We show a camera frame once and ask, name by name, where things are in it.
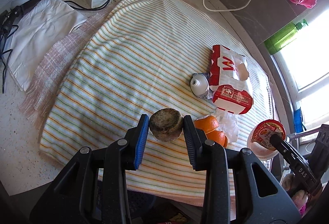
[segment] red and white box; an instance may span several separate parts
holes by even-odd
[[[233,114],[247,113],[254,103],[245,56],[222,45],[214,45],[211,55],[209,88],[213,103]]]

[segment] white cloth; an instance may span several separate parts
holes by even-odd
[[[22,17],[13,35],[9,69],[22,91],[49,49],[77,29],[86,17],[61,0],[42,0]]]

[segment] mcdonald's box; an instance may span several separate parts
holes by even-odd
[[[219,109],[233,114],[247,113],[254,101],[246,57],[225,46],[214,45],[209,88]]]

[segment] round brown object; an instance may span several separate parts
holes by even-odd
[[[183,131],[183,117],[175,109],[161,109],[150,117],[149,127],[157,140],[174,141]]]

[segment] striped cloth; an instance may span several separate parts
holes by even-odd
[[[189,82],[193,73],[209,70],[215,44],[247,57],[254,105],[239,115],[239,139],[228,148],[245,147],[250,131],[273,118],[268,77],[249,52],[181,0],[122,0],[64,78],[40,150],[66,164],[83,146],[98,149],[123,138],[141,114],[168,107],[197,119],[213,112],[215,106],[196,98]],[[205,172],[192,169],[184,136],[163,143],[149,134],[139,170],[127,171],[126,178],[130,190],[203,203]]]

